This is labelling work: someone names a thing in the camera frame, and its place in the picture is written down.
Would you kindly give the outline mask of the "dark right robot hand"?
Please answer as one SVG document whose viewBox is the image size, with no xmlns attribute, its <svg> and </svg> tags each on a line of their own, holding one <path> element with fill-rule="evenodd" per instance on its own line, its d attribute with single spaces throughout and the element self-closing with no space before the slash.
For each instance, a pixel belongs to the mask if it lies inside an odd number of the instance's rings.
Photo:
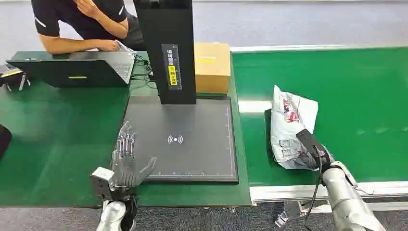
<svg viewBox="0 0 408 231">
<path fill-rule="evenodd" d="M 296 137 L 306 149 L 306 152 L 298 157 L 309 169 L 319 169 L 323 173 L 330 168 L 334 161 L 333 156 L 307 129 L 298 132 Z"/>
</svg>

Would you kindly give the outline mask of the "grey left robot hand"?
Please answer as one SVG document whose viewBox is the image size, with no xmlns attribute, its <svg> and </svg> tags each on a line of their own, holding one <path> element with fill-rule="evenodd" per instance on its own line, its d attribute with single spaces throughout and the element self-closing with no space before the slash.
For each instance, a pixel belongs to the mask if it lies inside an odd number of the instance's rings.
<svg viewBox="0 0 408 231">
<path fill-rule="evenodd" d="M 153 172 L 157 157 L 151 156 L 145 166 L 140 168 L 139 156 L 139 133 L 133 129 L 131 122 L 126 120 L 116 138 L 110 164 L 114 172 L 115 187 L 137 187 Z"/>
</svg>

